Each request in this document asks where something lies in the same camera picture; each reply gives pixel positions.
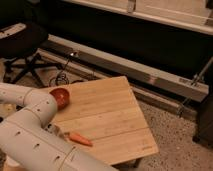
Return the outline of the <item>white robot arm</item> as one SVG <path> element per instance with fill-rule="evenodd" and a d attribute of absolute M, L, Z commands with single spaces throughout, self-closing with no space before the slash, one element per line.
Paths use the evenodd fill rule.
<path fill-rule="evenodd" d="M 0 122 L 0 148 L 27 171 L 117 171 L 45 130 L 57 113 L 48 92 L 0 83 L 0 101 L 22 106 Z"/>

